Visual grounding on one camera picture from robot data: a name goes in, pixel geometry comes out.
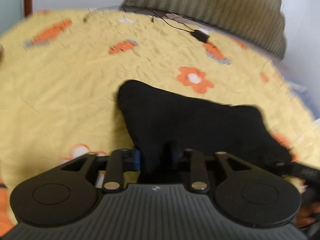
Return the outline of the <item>black pants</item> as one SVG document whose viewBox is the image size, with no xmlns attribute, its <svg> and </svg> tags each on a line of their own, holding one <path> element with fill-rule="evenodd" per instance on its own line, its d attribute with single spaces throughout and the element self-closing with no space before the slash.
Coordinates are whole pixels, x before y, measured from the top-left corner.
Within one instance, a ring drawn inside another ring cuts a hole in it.
<svg viewBox="0 0 320 240">
<path fill-rule="evenodd" d="M 292 160 L 253 106 L 222 105 L 137 80 L 120 86 L 117 103 L 141 153 L 138 182 L 142 184 L 176 183 L 174 159 L 188 148 L 203 154 L 227 152 L 256 166 Z"/>
</svg>

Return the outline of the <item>yellow carrot print bedspread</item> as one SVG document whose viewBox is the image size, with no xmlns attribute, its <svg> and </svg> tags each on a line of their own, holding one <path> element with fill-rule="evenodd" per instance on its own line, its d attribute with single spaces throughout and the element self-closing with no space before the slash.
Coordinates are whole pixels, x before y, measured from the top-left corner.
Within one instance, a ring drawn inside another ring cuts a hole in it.
<svg viewBox="0 0 320 240">
<path fill-rule="evenodd" d="M 215 31 L 133 12 L 39 11 L 1 37 L 1 234 L 20 182 L 87 152 L 132 141 L 116 107 L 135 79 L 174 93 L 254 105 L 297 160 L 319 167 L 319 127 L 272 61 Z"/>
</svg>

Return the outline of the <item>black power adapter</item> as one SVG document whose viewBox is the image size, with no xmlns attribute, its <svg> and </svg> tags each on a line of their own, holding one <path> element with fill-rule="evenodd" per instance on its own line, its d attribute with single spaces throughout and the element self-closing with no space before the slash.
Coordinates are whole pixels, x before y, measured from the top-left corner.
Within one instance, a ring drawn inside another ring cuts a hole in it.
<svg viewBox="0 0 320 240">
<path fill-rule="evenodd" d="M 190 32 L 191 36 L 196 38 L 198 41 L 203 42 L 203 43 L 207 43 L 209 40 L 209 35 L 203 31 L 201 31 L 200 29 L 197 30 L 193 30 Z"/>
</svg>

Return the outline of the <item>olive tufted headboard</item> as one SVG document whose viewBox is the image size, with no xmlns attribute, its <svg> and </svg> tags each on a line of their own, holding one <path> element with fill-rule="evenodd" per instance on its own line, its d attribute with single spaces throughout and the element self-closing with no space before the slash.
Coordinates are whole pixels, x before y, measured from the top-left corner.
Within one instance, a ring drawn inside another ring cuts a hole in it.
<svg viewBox="0 0 320 240">
<path fill-rule="evenodd" d="M 281 0 L 124 0 L 123 5 L 187 16 L 233 33 L 280 59 L 285 55 Z"/>
</svg>

